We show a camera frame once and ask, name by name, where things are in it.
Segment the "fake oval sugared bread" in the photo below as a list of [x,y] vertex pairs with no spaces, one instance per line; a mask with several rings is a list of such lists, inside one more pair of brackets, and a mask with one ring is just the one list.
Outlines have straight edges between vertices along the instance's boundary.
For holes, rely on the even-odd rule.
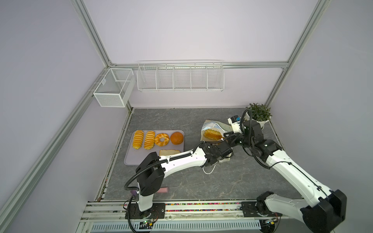
[[209,139],[210,141],[220,141],[223,139],[222,134],[213,129],[207,129],[204,131],[204,137]]

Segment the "paper bag with landscape print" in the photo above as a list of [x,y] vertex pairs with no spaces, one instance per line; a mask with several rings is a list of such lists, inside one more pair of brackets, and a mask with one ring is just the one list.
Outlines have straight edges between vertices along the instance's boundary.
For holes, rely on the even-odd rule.
[[205,120],[202,129],[201,129],[201,140],[202,141],[222,141],[225,139],[224,133],[232,131],[232,127],[228,124],[213,121]]

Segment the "round orange fake bun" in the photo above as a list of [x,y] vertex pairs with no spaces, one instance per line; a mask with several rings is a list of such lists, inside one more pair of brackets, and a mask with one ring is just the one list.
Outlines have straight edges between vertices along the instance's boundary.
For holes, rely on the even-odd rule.
[[170,141],[172,144],[174,145],[180,145],[183,143],[184,141],[184,135],[181,133],[181,132],[174,132],[171,136],[170,136]]

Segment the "fake toast slice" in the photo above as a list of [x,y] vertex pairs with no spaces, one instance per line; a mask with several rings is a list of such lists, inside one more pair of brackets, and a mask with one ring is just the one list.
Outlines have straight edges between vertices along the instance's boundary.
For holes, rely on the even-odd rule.
[[179,154],[179,150],[160,150],[159,156],[170,156],[170,155],[175,155]]

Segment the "fake braided ring bread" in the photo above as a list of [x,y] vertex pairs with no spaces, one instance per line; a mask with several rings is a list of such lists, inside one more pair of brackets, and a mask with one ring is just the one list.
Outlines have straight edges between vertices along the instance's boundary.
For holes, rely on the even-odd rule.
[[166,133],[160,133],[155,136],[154,143],[159,147],[164,147],[168,145],[170,141],[169,135]]

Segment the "fake yellow ridged bread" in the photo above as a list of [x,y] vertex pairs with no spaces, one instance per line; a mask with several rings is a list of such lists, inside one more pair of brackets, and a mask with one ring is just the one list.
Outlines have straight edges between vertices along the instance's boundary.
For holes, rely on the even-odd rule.
[[148,131],[144,140],[144,149],[150,150],[154,147],[155,131]]
[[142,147],[144,140],[144,132],[142,130],[137,130],[134,132],[133,135],[133,143],[132,146],[134,149],[138,150]]

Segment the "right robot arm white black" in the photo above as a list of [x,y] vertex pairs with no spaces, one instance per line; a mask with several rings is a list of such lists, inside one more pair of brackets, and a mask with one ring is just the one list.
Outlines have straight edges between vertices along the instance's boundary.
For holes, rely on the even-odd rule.
[[345,221],[347,196],[342,191],[333,191],[299,167],[275,141],[264,138],[256,121],[233,116],[228,123],[234,133],[240,134],[236,145],[242,146],[263,168],[276,170],[302,196],[290,199],[267,191],[256,199],[261,215],[273,212],[289,216],[314,233],[330,233]]

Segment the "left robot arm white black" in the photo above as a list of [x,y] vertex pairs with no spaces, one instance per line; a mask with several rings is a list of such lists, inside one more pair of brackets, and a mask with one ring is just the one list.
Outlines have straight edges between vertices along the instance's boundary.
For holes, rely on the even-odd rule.
[[152,152],[140,163],[136,173],[125,183],[125,190],[134,190],[140,212],[153,206],[153,196],[168,176],[192,167],[209,167],[233,153],[228,142],[201,141],[194,149],[175,155],[158,156]]

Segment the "potted green plant white pot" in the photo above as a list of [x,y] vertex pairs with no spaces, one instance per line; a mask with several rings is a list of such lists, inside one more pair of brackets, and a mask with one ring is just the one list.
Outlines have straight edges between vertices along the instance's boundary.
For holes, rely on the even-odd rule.
[[264,104],[258,103],[249,104],[247,109],[251,110],[253,120],[257,121],[260,124],[261,129],[263,130],[265,124],[270,121],[272,117],[271,109]]

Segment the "lavender cutting mat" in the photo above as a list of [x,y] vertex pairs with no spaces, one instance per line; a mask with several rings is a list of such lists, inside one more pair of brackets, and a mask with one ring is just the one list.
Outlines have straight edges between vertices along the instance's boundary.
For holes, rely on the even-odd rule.
[[[146,140],[146,135],[150,132],[150,130],[136,130],[130,140],[129,148],[127,149],[124,163],[128,166],[137,166],[139,165],[145,157],[152,153],[156,152],[158,155],[160,155],[161,150],[177,150],[179,152],[184,152],[185,147],[185,133],[182,130],[153,130],[154,137],[156,139],[157,135],[159,134],[166,134],[169,136],[170,140],[167,145],[159,146],[156,143],[154,143],[153,147],[151,149],[145,149],[144,144]],[[183,136],[183,141],[180,144],[174,144],[171,141],[171,135],[175,132],[179,132]],[[136,149],[134,148],[134,139],[142,139],[141,147]]]

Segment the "white mesh box basket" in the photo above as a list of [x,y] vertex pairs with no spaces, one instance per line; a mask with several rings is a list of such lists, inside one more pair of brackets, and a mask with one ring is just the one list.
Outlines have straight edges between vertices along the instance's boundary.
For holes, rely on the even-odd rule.
[[93,94],[101,107],[125,108],[135,84],[132,69],[109,68]]

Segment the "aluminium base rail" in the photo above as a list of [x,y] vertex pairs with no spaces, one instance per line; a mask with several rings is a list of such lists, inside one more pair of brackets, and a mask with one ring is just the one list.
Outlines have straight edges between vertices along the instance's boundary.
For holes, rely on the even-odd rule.
[[87,203],[81,221],[121,221],[125,219],[146,221],[173,220],[229,220],[229,219],[298,219],[297,213],[290,213],[287,207],[305,207],[301,199],[285,199],[284,204],[268,206],[265,213],[257,211],[255,200],[209,200],[209,201],[156,201],[150,210],[139,211],[137,204],[122,202]]

